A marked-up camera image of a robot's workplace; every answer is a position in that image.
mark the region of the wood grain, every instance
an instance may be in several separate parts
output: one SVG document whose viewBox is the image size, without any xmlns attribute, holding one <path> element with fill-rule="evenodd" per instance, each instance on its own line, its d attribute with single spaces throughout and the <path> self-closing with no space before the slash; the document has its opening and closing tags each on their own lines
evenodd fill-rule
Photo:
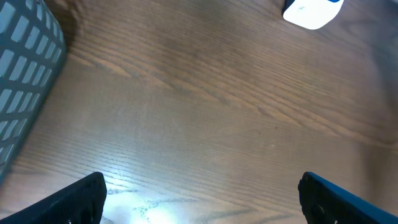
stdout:
<svg viewBox="0 0 398 224">
<path fill-rule="evenodd" d="M 305 223 L 308 170 L 398 215 L 398 7 L 345 1 L 305 30 L 283 3 L 48 2 L 68 62 L 0 215 L 101 171 L 148 223 Z"/>
</svg>

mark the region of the white plastic device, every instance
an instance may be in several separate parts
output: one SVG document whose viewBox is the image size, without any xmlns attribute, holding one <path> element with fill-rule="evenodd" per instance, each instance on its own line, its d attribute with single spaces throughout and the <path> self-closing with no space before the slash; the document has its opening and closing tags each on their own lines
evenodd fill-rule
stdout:
<svg viewBox="0 0 398 224">
<path fill-rule="evenodd" d="M 298 26 L 315 30 L 330 22 L 341 9 L 344 0 L 286 0 L 283 17 Z"/>
</svg>

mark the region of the table surface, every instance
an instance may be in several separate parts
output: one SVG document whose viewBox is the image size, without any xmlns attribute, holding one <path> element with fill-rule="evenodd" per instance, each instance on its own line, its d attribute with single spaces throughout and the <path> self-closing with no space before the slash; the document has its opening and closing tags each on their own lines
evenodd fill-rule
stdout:
<svg viewBox="0 0 398 224">
<path fill-rule="evenodd" d="M 284 0 L 47 4 L 68 59 L 2 217 L 94 171 L 114 224 L 305 223 L 308 170 L 398 215 L 398 4 L 347 0 L 319 30 Z"/>
</svg>

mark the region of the black plastic part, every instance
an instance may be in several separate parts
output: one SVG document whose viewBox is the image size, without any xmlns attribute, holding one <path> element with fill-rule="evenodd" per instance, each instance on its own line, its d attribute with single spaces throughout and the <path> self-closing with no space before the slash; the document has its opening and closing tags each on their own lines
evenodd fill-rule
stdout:
<svg viewBox="0 0 398 224">
<path fill-rule="evenodd" d="M 308 224 L 398 223 L 398 218 L 346 190 L 306 172 L 298 185 Z"/>
<path fill-rule="evenodd" d="M 2 224 L 99 224 L 106 198 L 104 176 L 95 172 L 0 220 Z"/>
<path fill-rule="evenodd" d="M 282 15 L 286 11 L 288 7 L 290 7 L 295 0 L 285 0 L 284 8 L 282 9 Z"/>
</svg>

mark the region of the gray plastic basket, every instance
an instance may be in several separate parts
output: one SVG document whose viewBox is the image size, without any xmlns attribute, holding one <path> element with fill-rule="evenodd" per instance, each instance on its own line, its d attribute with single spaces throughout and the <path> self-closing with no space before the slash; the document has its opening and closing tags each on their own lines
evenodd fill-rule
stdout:
<svg viewBox="0 0 398 224">
<path fill-rule="evenodd" d="M 61 27 L 43 0 L 0 0 L 0 181 L 66 52 Z"/>
</svg>

